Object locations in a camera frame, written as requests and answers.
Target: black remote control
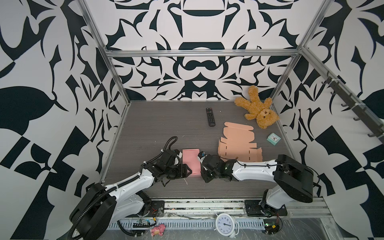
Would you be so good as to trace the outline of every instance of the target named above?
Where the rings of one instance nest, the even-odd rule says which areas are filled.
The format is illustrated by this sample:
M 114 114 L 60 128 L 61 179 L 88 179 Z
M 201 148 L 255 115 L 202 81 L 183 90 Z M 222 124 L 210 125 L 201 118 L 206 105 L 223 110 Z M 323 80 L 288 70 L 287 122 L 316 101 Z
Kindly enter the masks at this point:
M 207 110 L 208 124 L 209 126 L 213 127 L 216 125 L 214 112 L 212 111 L 212 108 L 207 108 L 206 110 Z

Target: white alarm clock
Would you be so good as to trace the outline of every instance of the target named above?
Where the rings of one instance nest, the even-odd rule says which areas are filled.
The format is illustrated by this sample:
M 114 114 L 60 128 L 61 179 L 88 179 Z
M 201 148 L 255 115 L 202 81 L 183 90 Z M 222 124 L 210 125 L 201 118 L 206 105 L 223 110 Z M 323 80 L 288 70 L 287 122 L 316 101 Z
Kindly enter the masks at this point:
M 239 234 L 240 226 L 237 224 L 237 233 L 235 233 L 236 220 L 229 214 L 219 214 L 216 218 L 216 229 L 223 236 L 234 238 Z

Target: round clock face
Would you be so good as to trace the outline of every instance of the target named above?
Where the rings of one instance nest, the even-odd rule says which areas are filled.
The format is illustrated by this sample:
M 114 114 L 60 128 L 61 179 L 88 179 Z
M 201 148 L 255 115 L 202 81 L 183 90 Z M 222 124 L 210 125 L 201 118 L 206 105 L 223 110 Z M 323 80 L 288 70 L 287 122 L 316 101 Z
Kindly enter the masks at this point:
M 224 235 L 229 234 L 234 225 L 232 219 L 228 215 L 220 215 L 217 217 L 217 230 Z

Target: pink figurine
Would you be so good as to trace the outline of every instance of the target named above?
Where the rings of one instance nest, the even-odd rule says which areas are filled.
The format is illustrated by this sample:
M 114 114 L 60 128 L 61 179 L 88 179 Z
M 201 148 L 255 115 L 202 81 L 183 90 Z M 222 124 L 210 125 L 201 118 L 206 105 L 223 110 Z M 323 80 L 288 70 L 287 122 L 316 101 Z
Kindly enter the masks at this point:
M 157 235 L 157 234 L 159 234 L 160 236 L 162 236 L 162 235 L 163 235 L 163 232 L 164 232 L 164 230 L 165 230 L 165 228 L 166 228 L 166 226 L 165 226 L 164 224 L 160 224 L 159 226 L 156 226 L 156 227 L 152 228 L 152 229 L 151 229 L 151 235 L 152 235 L 152 237 L 153 237 L 154 235 Z

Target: gray wood grain surface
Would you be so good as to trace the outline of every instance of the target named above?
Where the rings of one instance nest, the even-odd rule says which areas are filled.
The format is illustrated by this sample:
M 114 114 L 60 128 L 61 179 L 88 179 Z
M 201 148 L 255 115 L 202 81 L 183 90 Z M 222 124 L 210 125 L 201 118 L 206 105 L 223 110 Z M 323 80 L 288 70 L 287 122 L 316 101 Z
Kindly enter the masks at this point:
M 208 126 L 206 108 L 213 109 L 214 127 Z M 224 122 L 253 126 L 254 142 L 263 149 L 263 160 L 276 159 L 279 154 L 289 155 L 283 139 L 276 146 L 266 140 L 272 132 L 281 136 L 276 124 L 260 129 L 255 120 L 244 118 L 245 113 L 246 110 L 230 101 L 132 102 L 105 184 L 118 182 L 136 173 L 143 161 L 159 154 L 171 136 L 179 138 L 172 149 L 199 148 L 207 154 L 217 154 L 218 141 L 224 136 Z M 198 176 L 172 180 L 166 187 L 157 183 L 144 191 L 151 198 L 261 197 L 265 189 L 275 185 L 261 180 L 225 182 L 222 179 L 206 184 Z

